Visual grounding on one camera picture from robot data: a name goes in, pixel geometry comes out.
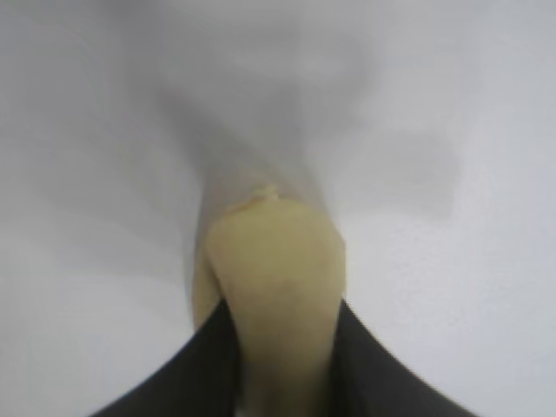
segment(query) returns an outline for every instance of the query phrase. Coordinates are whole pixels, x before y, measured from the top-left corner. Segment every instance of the white background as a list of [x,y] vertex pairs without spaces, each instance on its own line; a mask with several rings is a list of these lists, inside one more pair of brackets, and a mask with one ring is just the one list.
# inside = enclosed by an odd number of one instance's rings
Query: white background
[[273,175],[320,184],[347,298],[414,372],[556,415],[554,39],[549,0],[0,2],[0,415],[162,365],[202,191]]

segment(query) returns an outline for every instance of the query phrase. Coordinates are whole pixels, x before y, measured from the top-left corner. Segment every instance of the white surface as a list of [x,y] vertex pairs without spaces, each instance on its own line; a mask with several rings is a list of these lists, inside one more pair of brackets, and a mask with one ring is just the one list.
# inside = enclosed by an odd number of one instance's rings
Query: white surface
[[305,155],[404,363],[556,415],[554,38],[540,0],[0,2],[0,415],[85,415],[189,337],[181,100],[289,180]]

